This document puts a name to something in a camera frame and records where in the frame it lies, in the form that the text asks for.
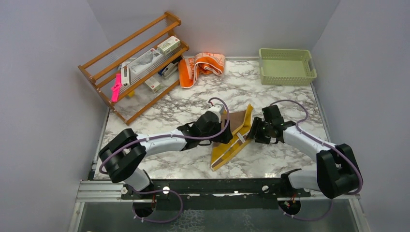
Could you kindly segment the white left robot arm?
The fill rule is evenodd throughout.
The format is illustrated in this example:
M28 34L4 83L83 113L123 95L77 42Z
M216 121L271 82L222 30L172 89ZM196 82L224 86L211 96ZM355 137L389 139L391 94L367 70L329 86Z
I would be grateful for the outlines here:
M149 175L139 168L143 159L169 151L189 150L202 141L229 143L233 138L230 119L222 120L221 117L221 112L208 110L194 122L168 133L153 135L124 129L99 151L100 172L109 175L112 183L124 182L132 187L139 198L147 198L152 192L152 182Z

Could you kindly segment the brown yellow bear towel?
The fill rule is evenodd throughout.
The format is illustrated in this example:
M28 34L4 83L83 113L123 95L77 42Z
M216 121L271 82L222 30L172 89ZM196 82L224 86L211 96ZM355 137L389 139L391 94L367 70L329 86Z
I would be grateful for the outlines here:
M230 113L230 132L233 138L227 144L215 143L211 153L210 168L216 171L229 162L249 142L247 135L251 129L253 106L246 110Z

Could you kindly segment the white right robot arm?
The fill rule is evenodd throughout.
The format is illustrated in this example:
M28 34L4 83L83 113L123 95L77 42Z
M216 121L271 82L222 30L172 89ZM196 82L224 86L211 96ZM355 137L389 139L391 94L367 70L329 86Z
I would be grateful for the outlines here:
M286 197L298 189L320 191L329 199L340 195L354 195L363 186L357 161L347 144L336 145L322 140L305 130L298 122L285 121L276 105L262 109L263 118L255 117L248 140L261 144L288 144L310 157L316 167L312 170L294 169L280 176L279 191Z

